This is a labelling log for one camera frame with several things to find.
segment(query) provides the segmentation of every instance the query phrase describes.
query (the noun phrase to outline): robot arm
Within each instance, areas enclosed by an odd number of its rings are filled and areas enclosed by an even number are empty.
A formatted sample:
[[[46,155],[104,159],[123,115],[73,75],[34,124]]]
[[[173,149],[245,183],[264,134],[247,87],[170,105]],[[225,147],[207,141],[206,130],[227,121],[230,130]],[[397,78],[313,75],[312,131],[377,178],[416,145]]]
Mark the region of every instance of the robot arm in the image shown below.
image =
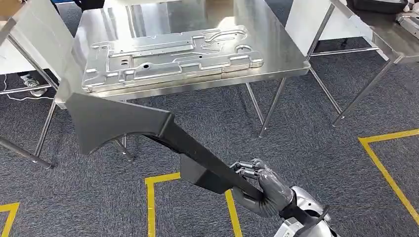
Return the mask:
[[[233,197],[239,204],[262,217],[280,215],[285,219],[274,237],[338,236],[326,222],[330,220],[328,207],[323,207],[304,189],[286,186],[263,161],[238,161],[231,168],[245,178],[257,180],[263,189],[263,199],[254,200],[233,188]]]

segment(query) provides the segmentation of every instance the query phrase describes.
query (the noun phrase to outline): metal table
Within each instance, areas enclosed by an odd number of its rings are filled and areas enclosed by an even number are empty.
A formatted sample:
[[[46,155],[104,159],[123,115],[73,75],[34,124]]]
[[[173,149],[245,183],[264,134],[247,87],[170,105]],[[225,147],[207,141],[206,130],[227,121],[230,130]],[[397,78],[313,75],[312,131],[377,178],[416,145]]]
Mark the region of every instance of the metal table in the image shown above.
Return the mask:
[[[57,90],[58,89],[57,84],[51,79],[51,77],[42,69],[42,67],[35,61],[35,59],[33,59],[33,57],[27,52],[27,50],[25,50],[25,48],[21,46],[21,44],[16,40],[16,38],[11,34],[11,32],[14,30],[14,27],[19,19],[19,14],[21,14],[21,10],[17,11],[13,16],[7,19],[3,19],[0,17],[0,45],[4,41],[8,40],[22,54],[22,56],[28,60],[28,62],[37,70],[37,72],[45,79],[47,84],[39,85],[35,87],[24,87],[24,88],[3,90],[3,91],[0,91],[0,95],[12,94],[12,93],[17,93],[17,92],[22,92],[22,91],[38,90],[38,89],[49,88],[49,87],[52,87],[54,90]],[[18,147],[14,143],[8,141],[7,139],[1,136],[0,136],[0,145],[10,149],[11,151],[16,152],[17,154],[20,154],[30,159],[34,163],[39,163],[41,166],[43,166],[46,169],[53,167],[50,163],[40,159],[39,156],[41,154],[42,146],[46,137],[46,132],[51,122],[51,118],[52,118],[55,106],[56,104],[52,102],[51,108],[48,112],[44,127],[41,132],[41,136],[39,138],[34,154],[29,153],[28,151]]]
[[[370,50],[381,50],[388,57],[388,60],[382,67],[381,71],[374,78],[370,79],[370,81],[364,86],[364,88],[344,110],[342,110],[337,104],[314,69],[310,69],[310,72],[316,78],[317,82],[326,93],[334,108],[339,113],[339,117],[336,118],[336,120],[333,122],[333,126],[337,126],[340,124],[341,120],[344,119],[355,108],[355,106],[362,100],[362,98],[368,94],[368,92],[391,68],[391,66],[399,63],[419,62],[419,40],[395,22],[395,15],[355,10],[351,0],[348,0],[348,5],[345,5],[339,0],[330,0],[330,2],[331,5],[329,10],[323,19],[322,25],[317,32],[317,35],[308,52],[308,58],[310,58],[310,56],[332,55]],[[339,9],[349,19],[349,21],[351,21],[354,26],[358,28],[361,33],[363,33],[365,36],[364,38],[370,41],[372,45],[376,45],[376,47],[313,53],[314,48],[335,8]]]
[[[68,74],[60,83],[55,102],[65,109],[65,102],[73,92],[86,93],[82,90],[82,77],[89,48],[94,43],[239,25],[257,36],[253,46],[262,55],[261,67],[89,94],[123,101],[245,83],[262,123],[261,137],[286,78],[304,75],[310,68],[264,0],[181,0],[85,11],[69,56]],[[282,80],[264,118],[250,82],[278,78]]]

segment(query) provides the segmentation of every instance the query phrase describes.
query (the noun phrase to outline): yellow floor marking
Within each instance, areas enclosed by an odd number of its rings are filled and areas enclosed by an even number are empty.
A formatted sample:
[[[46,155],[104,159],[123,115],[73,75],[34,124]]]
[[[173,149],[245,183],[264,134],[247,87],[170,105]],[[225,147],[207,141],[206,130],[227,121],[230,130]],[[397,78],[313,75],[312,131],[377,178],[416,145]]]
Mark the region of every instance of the yellow floor marking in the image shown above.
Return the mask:
[[[410,201],[406,198],[402,190],[396,184],[396,181],[394,181],[390,173],[387,171],[387,169],[384,167],[384,165],[381,163],[381,161],[378,159],[377,155],[374,153],[374,151],[371,149],[369,145],[370,142],[379,142],[379,141],[385,141],[385,140],[414,136],[414,135],[419,135],[419,129],[390,133],[390,134],[379,135],[379,136],[366,137],[366,138],[359,137],[358,139],[361,142],[362,146],[364,147],[365,151],[367,151],[371,160],[374,162],[377,168],[381,171],[381,173],[383,174],[384,178],[386,179],[390,187],[396,193],[398,198],[401,200],[403,205],[406,207],[408,212],[411,214],[411,216],[413,217],[413,219],[416,221],[417,225],[419,226],[419,215],[416,212],[415,208],[412,206]]]
[[[402,137],[409,137],[409,136],[414,136],[414,135],[419,135],[419,129],[413,129],[413,130],[403,131],[403,132],[389,133],[389,134],[372,136],[372,137],[365,137],[365,138],[362,138],[362,139],[364,139],[366,142],[370,143],[370,142],[380,142],[380,141],[402,138]]]
[[[156,209],[154,203],[154,184],[163,181],[180,179],[180,173],[165,174],[154,177],[148,177],[144,180],[147,186],[147,219],[148,219],[148,237],[156,237]],[[242,237],[239,218],[237,216],[236,207],[234,205],[233,196],[230,190],[225,192],[228,211],[230,213],[231,224],[235,237]]]
[[[239,217],[237,216],[236,206],[234,205],[231,190],[225,191],[225,199],[227,201],[228,212],[230,212],[230,219],[231,224],[233,225],[234,236],[242,237],[242,228],[240,228]]]
[[[12,228],[12,224],[13,224],[18,208],[19,208],[18,202],[0,206],[0,212],[4,212],[4,211],[9,212],[9,216],[7,217],[3,232],[1,233],[1,237],[9,236],[9,232],[10,232],[10,229]]]

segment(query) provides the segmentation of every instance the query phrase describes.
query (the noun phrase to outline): metal plate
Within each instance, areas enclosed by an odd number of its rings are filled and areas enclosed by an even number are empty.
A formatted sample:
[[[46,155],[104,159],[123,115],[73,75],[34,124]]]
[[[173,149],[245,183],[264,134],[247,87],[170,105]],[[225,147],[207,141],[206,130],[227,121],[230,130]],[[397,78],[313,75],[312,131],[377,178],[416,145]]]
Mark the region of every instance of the metal plate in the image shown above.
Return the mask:
[[[228,73],[263,65],[245,26],[94,43],[87,92]]]

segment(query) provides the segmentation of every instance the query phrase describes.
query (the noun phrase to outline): person's foot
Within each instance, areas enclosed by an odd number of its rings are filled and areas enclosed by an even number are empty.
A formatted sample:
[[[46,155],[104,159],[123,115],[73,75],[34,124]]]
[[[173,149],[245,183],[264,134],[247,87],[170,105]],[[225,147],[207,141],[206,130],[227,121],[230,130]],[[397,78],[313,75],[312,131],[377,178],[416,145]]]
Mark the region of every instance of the person's foot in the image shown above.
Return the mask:
[[[35,80],[30,74],[26,74],[24,76],[21,76],[20,78],[23,80],[23,83],[27,87],[35,87],[40,85],[39,82]],[[46,92],[46,88],[39,90],[31,90],[29,92],[35,97],[40,97]]]

